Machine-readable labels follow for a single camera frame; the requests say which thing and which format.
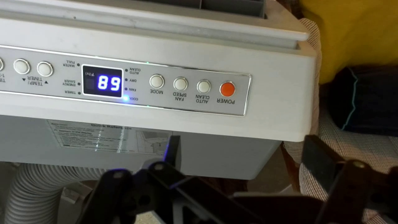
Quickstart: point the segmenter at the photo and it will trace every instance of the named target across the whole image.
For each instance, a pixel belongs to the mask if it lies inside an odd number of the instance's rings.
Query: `orange power button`
[[[224,97],[230,97],[235,93],[235,85],[232,82],[224,82],[220,87],[220,93]]]

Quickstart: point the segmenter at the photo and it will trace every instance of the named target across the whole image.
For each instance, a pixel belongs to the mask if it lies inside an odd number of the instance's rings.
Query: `digital display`
[[[123,71],[83,66],[83,92],[105,97],[122,97]]]

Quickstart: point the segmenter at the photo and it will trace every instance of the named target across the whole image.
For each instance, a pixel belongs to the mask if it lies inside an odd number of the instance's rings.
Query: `white button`
[[[196,85],[196,90],[201,93],[211,91],[211,82],[209,80],[201,80]]]
[[[29,72],[29,63],[23,58],[17,58],[13,61],[13,70],[18,75],[26,75]]]
[[[182,91],[182,90],[187,88],[189,83],[187,83],[186,78],[178,77],[178,78],[174,80],[173,86],[174,86],[175,90]]]
[[[49,77],[53,73],[53,67],[49,62],[42,61],[37,65],[37,73],[42,77]]]
[[[153,75],[149,78],[149,85],[154,88],[161,88],[164,86],[164,77],[160,75]]]
[[[0,71],[2,71],[3,70],[3,61],[2,61],[2,58],[0,58]]]

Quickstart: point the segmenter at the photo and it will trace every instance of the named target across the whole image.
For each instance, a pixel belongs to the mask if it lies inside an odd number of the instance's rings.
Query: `button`
[[[187,88],[189,82],[184,77],[178,77],[178,78],[174,80],[173,86],[174,86],[175,90],[184,91],[184,90]]]
[[[220,86],[220,93],[225,97],[230,97],[235,93],[235,85],[233,82],[224,82],[221,86]]]
[[[161,88],[164,86],[164,83],[165,83],[164,77],[160,75],[153,75],[149,78],[150,87]]]
[[[37,70],[37,73],[42,77],[49,77],[53,73],[53,67],[47,61],[42,61],[42,62],[37,63],[36,70]]]
[[[2,58],[0,58],[0,71],[2,71],[3,70],[3,61],[2,61]]]
[[[26,75],[29,72],[29,63],[23,58],[17,58],[13,61],[13,70],[18,75]]]
[[[211,91],[211,82],[209,80],[200,80],[196,85],[196,90],[201,93]]]

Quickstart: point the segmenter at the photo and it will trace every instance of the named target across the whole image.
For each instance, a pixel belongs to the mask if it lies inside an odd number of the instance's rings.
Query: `flexible exhaust hose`
[[[104,169],[22,164],[11,184],[5,224],[54,224],[64,185],[99,179]]]

